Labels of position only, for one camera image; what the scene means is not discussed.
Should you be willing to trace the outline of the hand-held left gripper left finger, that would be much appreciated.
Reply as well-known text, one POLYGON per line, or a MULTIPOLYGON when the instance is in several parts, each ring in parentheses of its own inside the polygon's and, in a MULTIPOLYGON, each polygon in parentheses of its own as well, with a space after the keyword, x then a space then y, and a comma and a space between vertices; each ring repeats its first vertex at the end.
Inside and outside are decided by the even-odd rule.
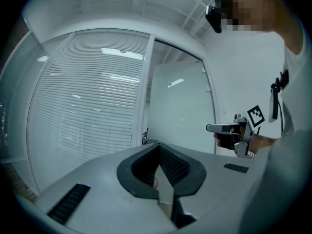
POLYGON ((157 201, 134 197, 117 179, 117 166, 135 147, 85 162, 43 191, 35 206, 48 213, 76 184, 90 187, 66 227, 83 234, 159 234, 157 201))

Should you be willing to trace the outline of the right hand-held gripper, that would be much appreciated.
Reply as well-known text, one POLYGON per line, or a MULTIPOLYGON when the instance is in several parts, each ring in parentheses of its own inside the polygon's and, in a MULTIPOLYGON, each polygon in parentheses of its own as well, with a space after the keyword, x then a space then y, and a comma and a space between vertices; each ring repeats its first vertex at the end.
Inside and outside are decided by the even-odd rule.
POLYGON ((207 124, 206 130, 219 133, 220 147, 234 151, 237 157, 252 159, 252 152, 249 151, 250 142, 264 121, 264 116, 257 105, 249 109, 245 115, 236 114, 232 124, 207 124))

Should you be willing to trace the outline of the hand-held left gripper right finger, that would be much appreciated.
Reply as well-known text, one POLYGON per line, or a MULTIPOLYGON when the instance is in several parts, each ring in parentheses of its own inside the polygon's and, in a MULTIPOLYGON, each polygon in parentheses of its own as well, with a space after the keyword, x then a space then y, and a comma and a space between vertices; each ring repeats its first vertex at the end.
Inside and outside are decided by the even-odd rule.
POLYGON ((171 221, 183 228, 237 195, 254 160, 159 145, 160 165, 174 190, 171 221))

